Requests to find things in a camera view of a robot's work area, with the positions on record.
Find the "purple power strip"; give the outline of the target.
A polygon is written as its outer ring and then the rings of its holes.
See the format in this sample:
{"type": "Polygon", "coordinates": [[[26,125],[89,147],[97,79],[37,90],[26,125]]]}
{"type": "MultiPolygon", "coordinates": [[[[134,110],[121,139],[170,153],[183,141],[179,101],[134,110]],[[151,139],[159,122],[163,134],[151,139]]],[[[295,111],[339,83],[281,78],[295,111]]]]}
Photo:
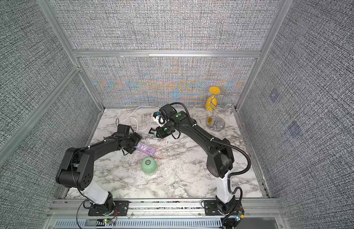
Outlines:
{"type": "Polygon", "coordinates": [[[136,150],[144,153],[145,155],[149,156],[149,157],[154,157],[156,154],[156,149],[148,146],[144,143],[139,142],[138,145],[136,146],[136,150]]]}

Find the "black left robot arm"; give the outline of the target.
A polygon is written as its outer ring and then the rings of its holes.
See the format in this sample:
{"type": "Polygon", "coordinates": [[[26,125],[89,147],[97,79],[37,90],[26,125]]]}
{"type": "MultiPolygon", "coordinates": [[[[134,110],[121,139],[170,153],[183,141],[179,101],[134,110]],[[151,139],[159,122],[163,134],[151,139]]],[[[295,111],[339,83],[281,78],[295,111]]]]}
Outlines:
{"type": "Polygon", "coordinates": [[[136,150],[141,140],[138,133],[129,135],[115,133],[104,140],[84,148],[66,150],[56,182],[66,188],[76,188],[91,202],[91,207],[100,214],[110,215],[115,211],[113,196],[93,179],[94,162],[114,152],[126,151],[128,154],[136,150]]]}

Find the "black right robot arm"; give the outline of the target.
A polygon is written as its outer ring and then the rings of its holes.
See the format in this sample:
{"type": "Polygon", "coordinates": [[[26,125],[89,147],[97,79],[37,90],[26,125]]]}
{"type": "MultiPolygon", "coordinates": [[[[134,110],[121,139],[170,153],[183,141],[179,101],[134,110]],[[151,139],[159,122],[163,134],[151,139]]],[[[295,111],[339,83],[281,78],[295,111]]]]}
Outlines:
{"type": "Polygon", "coordinates": [[[242,175],[251,168],[251,159],[242,149],[230,144],[226,138],[219,139],[197,124],[181,102],[174,102],[162,106],[153,113],[153,121],[158,127],[151,128],[150,134],[157,138],[173,136],[175,132],[183,133],[197,143],[206,153],[206,168],[217,181],[217,208],[227,215],[241,207],[243,191],[241,187],[232,189],[231,177],[242,175]],[[238,172],[232,172],[235,162],[233,150],[241,153],[247,160],[247,166],[238,172]]]}

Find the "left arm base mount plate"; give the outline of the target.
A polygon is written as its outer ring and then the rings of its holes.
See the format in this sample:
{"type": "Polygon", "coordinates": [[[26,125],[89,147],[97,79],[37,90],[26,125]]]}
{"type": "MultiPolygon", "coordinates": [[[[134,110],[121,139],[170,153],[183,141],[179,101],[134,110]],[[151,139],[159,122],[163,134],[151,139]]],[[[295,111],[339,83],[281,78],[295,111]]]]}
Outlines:
{"type": "Polygon", "coordinates": [[[129,208],[129,201],[127,200],[117,200],[113,201],[111,204],[110,201],[107,201],[103,205],[98,205],[95,203],[91,203],[91,207],[89,208],[88,216],[126,216],[129,208]]]}

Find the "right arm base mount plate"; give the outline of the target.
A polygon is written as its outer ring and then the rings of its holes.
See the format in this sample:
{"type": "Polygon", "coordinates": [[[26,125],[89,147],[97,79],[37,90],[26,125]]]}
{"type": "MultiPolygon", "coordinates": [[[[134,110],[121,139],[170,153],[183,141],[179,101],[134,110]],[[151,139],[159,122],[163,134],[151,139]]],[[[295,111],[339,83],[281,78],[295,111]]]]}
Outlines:
{"type": "Polygon", "coordinates": [[[218,202],[216,200],[204,200],[203,206],[206,216],[222,216],[223,214],[218,209],[218,202]]]}

